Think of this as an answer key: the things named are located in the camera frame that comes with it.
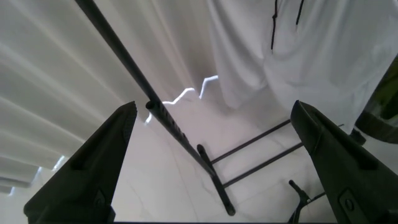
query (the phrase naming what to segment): hanging clothes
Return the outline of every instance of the hanging clothes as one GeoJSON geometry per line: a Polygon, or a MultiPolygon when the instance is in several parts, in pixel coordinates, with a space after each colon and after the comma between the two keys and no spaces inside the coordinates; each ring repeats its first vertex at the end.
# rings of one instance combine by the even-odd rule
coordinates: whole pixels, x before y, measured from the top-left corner
{"type": "Polygon", "coordinates": [[[212,1],[211,41],[227,104],[268,86],[351,131],[398,53],[398,2],[212,1]]]}

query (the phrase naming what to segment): white curtain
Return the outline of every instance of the white curtain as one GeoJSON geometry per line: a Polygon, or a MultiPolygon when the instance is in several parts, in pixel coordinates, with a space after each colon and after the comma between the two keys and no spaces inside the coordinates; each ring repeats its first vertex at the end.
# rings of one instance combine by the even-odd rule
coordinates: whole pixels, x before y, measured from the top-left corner
{"type": "MultiPolygon", "coordinates": [[[[162,100],[215,74],[204,1],[96,1],[162,100]]],[[[0,192],[71,156],[146,96],[71,0],[0,1],[0,192]]]]}

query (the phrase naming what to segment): white tile floor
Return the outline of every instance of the white tile floor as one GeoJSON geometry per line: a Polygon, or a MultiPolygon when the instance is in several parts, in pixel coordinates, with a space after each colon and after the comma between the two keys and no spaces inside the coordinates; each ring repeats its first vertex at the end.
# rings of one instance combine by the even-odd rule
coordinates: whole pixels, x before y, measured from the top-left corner
{"type": "MultiPolygon", "coordinates": [[[[201,100],[191,91],[167,106],[191,144],[204,145],[211,159],[288,118],[266,91],[246,107],[230,111],[222,99],[212,97],[221,96],[217,85],[211,82],[201,100]]],[[[226,182],[298,142],[287,125],[220,161],[215,169],[226,182]]],[[[227,188],[237,211],[229,217],[210,177],[179,143],[155,119],[148,125],[137,121],[113,207],[117,221],[286,222],[299,202],[290,179],[310,197],[323,192],[309,155],[300,148],[227,188]]],[[[308,206],[302,220],[312,217],[308,206]]]]}

